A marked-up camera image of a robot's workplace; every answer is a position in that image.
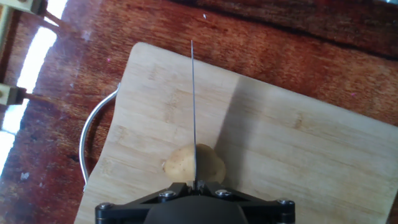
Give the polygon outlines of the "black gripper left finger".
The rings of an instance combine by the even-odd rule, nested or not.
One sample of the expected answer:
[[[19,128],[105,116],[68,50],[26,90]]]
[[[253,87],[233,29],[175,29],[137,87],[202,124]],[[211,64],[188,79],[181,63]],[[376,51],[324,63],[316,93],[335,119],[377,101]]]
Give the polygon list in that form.
[[[126,204],[102,202],[95,208],[95,224],[144,223],[155,205],[190,196],[194,192],[193,187],[180,182]]]

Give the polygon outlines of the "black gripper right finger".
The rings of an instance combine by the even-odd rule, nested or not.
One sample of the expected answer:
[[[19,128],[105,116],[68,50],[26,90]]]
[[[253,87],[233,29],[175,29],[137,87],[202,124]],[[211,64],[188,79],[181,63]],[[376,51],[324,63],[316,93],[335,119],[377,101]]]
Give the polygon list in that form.
[[[239,213],[225,206],[221,207],[221,211],[226,212],[228,216],[239,215],[248,223],[295,223],[295,202],[290,199],[263,200],[225,187],[219,182],[202,180],[195,182],[195,193],[236,205]]]

